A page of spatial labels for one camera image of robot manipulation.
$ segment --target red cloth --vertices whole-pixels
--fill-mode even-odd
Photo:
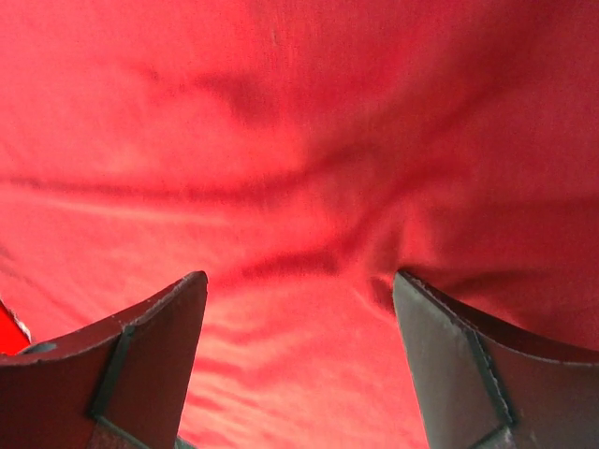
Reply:
[[[43,340],[206,270],[191,442],[425,447],[397,268],[599,349],[596,2],[0,13],[0,293]]]

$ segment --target red tablecloth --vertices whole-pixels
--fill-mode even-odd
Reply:
[[[0,295],[204,269],[185,438],[425,447],[397,268],[599,349],[597,73],[591,1],[1,2]]]

